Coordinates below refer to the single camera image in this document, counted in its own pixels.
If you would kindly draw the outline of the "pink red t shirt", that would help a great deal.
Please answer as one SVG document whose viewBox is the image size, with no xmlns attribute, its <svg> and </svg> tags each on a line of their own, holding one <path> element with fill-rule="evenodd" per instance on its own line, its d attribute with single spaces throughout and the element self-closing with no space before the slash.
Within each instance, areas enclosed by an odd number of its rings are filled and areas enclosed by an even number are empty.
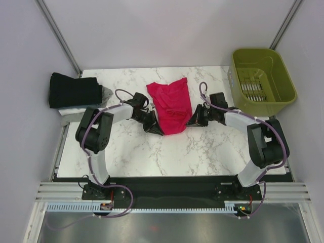
<svg viewBox="0 0 324 243">
<path fill-rule="evenodd" d="M 188 80 L 183 77 L 169 85 L 151 83 L 146 86 L 165 135 L 182 133 L 192 117 Z"/>
</svg>

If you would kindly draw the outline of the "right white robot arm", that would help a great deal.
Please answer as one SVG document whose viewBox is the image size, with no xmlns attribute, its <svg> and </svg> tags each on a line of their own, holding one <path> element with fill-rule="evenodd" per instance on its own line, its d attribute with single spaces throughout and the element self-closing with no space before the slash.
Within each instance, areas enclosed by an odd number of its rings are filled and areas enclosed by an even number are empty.
<svg viewBox="0 0 324 243">
<path fill-rule="evenodd" d="M 283 166 L 290 155 L 280 122 L 275 118 L 262 121 L 229 107 L 222 92 L 211 94 L 209 100 L 205 95 L 202 98 L 205 102 L 197 105 L 188 127 L 206 127 L 216 121 L 247 135 L 250 161 L 235 176 L 230 190 L 235 198 L 244 199 L 250 188 L 268 171 Z"/>
</svg>

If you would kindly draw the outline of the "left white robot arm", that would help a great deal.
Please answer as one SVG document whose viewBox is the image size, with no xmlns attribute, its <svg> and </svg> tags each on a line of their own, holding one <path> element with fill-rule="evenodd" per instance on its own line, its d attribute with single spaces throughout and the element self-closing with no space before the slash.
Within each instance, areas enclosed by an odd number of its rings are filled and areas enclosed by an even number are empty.
<svg viewBox="0 0 324 243">
<path fill-rule="evenodd" d="M 131 99 L 99 110 L 88 107 L 79 123 L 75 139 L 88 160 L 88 182 L 83 187 L 83 200 L 103 200 L 112 195 L 110 175 L 106 167 L 105 149 L 109 143 L 112 125 L 133 119 L 142 125 L 144 132 L 163 136 L 157 117 L 148 108 L 148 98 L 135 93 Z"/>
</svg>

